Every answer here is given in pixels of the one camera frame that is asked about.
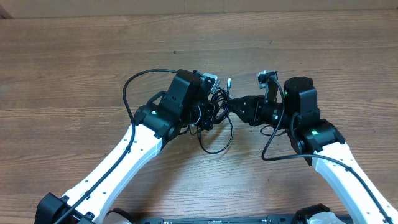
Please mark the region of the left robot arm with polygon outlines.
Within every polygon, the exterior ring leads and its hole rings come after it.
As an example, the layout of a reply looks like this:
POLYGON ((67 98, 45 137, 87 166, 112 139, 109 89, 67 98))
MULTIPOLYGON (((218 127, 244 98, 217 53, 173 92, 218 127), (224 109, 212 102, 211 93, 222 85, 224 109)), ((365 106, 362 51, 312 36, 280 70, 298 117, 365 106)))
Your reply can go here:
POLYGON ((103 223, 131 179, 182 128, 211 127, 216 113, 208 97, 218 89, 218 77, 196 70, 172 74, 168 90, 128 113, 131 125, 122 140, 87 177, 61 197, 48 193, 39 202, 36 223, 103 223))

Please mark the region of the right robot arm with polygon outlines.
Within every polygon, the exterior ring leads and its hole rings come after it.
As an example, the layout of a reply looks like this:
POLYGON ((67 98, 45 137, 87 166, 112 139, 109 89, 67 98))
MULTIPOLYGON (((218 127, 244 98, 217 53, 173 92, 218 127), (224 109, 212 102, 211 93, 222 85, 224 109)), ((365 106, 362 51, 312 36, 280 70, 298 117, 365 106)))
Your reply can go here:
POLYGON ((397 223, 397 210, 382 196, 353 157, 343 135, 320 117, 317 91, 308 77, 281 86, 271 75, 258 75, 264 95, 231 99, 228 106, 242 122, 284 129, 294 155, 304 158, 330 185, 355 223, 397 223))

